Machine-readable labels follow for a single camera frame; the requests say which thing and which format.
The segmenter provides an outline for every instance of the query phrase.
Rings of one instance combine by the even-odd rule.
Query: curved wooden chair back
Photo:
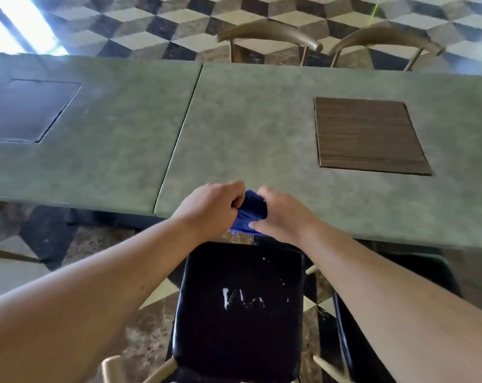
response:
[[[368,27],[347,35],[333,46],[328,53],[329,56],[334,56],[331,67],[336,66],[339,61],[340,52],[344,48],[355,45],[368,46],[372,44],[392,44],[417,47],[415,54],[406,65],[406,68],[404,68],[404,71],[411,71],[416,60],[425,49],[433,53],[435,56],[439,56],[445,51],[445,48],[438,43],[410,32],[401,31],[396,27]]]
[[[274,21],[254,21],[241,24],[216,35],[216,42],[229,41],[230,62],[234,63],[234,39],[262,39],[294,43],[304,46],[301,65],[304,66],[308,57],[308,48],[321,52],[323,45],[312,39],[297,28]]]

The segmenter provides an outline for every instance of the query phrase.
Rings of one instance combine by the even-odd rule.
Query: wooden board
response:
[[[403,102],[316,98],[319,165],[432,175]]]

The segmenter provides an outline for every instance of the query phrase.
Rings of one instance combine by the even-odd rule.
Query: floor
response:
[[[328,49],[368,25],[400,26],[444,45],[440,57],[420,56],[416,71],[482,74],[482,0],[0,0],[0,52],[48,53],[227,62],[228,46],[214,35],[259,19],[298,27],[321,41],[308,66],[328,67]],[[295,65],[300,49],[271,41],[236,42],[244,62]],[[339,67],[402,70],[414,50],[353,47]],[[0,250],[44,264],[0,259],[0,293],[133,236],[135,230],[70,226],[67,210],[0,203]],[[251,244],[247,235],[224,240]],[[437,252],[365,242],[374,250]],[[482,251],[442,250],[464,297],[482,309]],[[172,322],[182,265],[155,290],[126,327],[111,354],[123,355],[128,377],[141,382],[170,355]],[[312,361],[314,354],[343,368],[332,290],[320,274],[306,277],[301,378],[333,381]],[[99,370],[88,382],[101,382]]]

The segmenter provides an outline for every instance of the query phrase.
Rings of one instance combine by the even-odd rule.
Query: blue rag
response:
[[[261,235],[260,232],[248,227],[248,223],[268,217],[268,207],[262,196],[257,195],[251,189],[244,192],[243,204],[238,208],[238,217],[230,228],[234,232],[244,232],[245,234]]]

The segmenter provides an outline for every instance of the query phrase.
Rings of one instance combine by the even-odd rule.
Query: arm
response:
[[[399,383],[482,382],[482,311],[322,223],[286,193],[262,187],[257,231],[296,245],[340,294]]]
[[[0,381],[83,381],[163,279],[232,226],[243,199],[242,182],[200,187],[170,219],[0,296]]]

